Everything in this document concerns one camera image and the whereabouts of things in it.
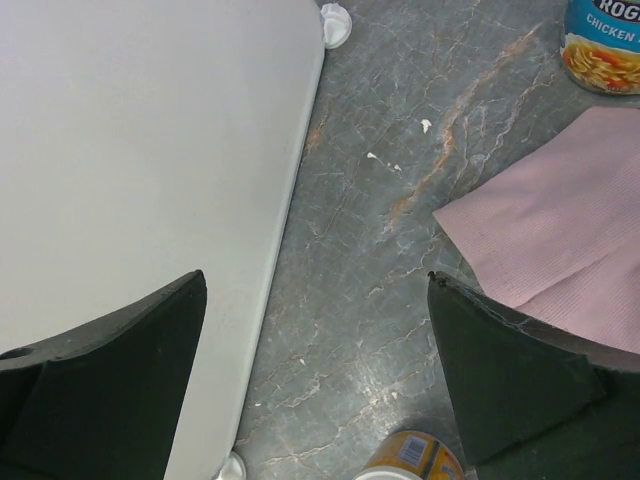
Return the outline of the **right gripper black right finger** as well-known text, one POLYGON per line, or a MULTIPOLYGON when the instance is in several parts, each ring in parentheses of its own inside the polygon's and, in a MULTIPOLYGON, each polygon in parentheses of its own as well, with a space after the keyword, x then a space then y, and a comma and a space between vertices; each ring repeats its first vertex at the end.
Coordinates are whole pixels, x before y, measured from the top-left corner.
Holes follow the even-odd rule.
POLYGON ((467 462, 481 479, 635 479, 639 357, 502 305, 443 272, 428 285, 467 462))

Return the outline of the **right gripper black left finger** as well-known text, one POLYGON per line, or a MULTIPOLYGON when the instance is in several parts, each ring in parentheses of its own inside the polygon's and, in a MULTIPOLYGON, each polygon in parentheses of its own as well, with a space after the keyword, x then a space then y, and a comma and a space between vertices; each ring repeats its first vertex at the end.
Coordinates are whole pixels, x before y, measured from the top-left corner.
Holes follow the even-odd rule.
POLYGON ((2 478, 163 478, 206 304, 196 270, 2 353, 2 478))

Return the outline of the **blue chicken noodle soup can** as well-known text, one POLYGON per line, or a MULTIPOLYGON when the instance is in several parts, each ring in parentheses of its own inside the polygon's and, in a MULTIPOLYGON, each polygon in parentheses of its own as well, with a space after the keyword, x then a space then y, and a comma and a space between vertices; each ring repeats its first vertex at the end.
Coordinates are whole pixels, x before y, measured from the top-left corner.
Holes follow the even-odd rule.
POLYGON ((637 1, 570 0, 560 43, 570 77, 592 91, 637 95, 639 12, 637 1))

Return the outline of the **yellow labelled can white lid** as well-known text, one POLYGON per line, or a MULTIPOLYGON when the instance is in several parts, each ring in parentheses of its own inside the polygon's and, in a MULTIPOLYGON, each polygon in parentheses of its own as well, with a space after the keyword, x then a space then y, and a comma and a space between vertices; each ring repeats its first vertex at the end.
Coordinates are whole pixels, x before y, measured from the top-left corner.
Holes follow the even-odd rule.
POLYGON ((354 480, 464 480, 453 452, 436 437, 404 430, 387 437, 354 480))

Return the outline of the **mauve pink cloth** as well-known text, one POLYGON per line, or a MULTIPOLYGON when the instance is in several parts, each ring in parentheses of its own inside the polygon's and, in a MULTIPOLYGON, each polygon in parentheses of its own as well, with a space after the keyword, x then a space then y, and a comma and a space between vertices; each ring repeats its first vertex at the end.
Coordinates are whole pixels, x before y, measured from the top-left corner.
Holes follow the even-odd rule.
POLYGON ((593 107, 435 212, 491 299, 639 349, 639 112, 593 107))

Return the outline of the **white plastic cube cabinet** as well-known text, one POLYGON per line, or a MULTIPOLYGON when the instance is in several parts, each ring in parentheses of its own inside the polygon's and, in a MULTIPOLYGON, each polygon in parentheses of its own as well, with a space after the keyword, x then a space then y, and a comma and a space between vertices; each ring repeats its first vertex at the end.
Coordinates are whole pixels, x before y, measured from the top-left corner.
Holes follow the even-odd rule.
POLYGON ((161 479, 232 460, 324 56, 312 1, 1 5, 1 355, 202 271, 161 479))

